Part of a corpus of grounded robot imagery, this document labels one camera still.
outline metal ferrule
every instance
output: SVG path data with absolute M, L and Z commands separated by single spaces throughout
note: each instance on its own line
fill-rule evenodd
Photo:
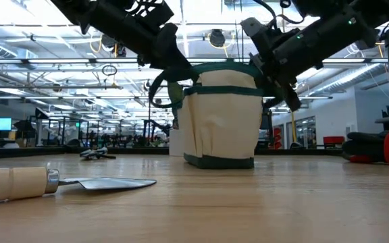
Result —
M 58 189 L 58 183 L 59 183 L 59 171 L 57 169 L 48 169 L 45 194 L 55 193 Z

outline table surface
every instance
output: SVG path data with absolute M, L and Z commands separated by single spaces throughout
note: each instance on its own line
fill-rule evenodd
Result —
M 182 158 L 78 155 L 0 159 L 63 178 L 151 178 L 154 186 L 0 203 L 0 242 L 387 242 L 389 166 L 339 157 L 256 157 L 250 170 L 201 170 Z

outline trowel blade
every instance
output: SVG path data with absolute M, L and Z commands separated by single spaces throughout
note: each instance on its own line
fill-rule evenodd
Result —
M 156 180 L 122 178 L 70 178 L 59 181 L 59 185 L 81 184 L 87 190 L 124 190 L 152 186 Z

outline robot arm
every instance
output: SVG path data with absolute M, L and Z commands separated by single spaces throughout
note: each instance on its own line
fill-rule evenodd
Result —
M 262 0 L 253 1 L 267 8 L 274 19 L 266 25 L 255 18 L 241 22 L 259 52 L 251 55 L 251 64 L 262 71 L 265 84 L 283 89 L 292 111 L 301 106 L 292 89 L 297 75 L 313 66 L 322 68 L 325 58 L 356 41 L 374 47 L 378 35 L 375 28 L 389 20 L 389 0 L 281 0 L 282 7 L 293 3 L 302 17 L 320 17 L 304 30 L 295 28 L 283 33 L 277 28 L 272 8 Z M 173 12 L 164 0 L 52 2 L 73 24 L 79 25 L 84 34 L 89 26 L 94 26 L 137 53 L 140 65 L 150 63 L 151 68 L 163 70 L 190 67 L 176 46 L 178 27 L 173 23 L 165 24 Z M 138 7 L 129 10 L 136 4 Z

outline wooden handle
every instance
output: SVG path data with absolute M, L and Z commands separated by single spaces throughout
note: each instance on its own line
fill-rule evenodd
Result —
M 46 186 L 44 167 L 0 169 L 0 200 L 42 196 Z

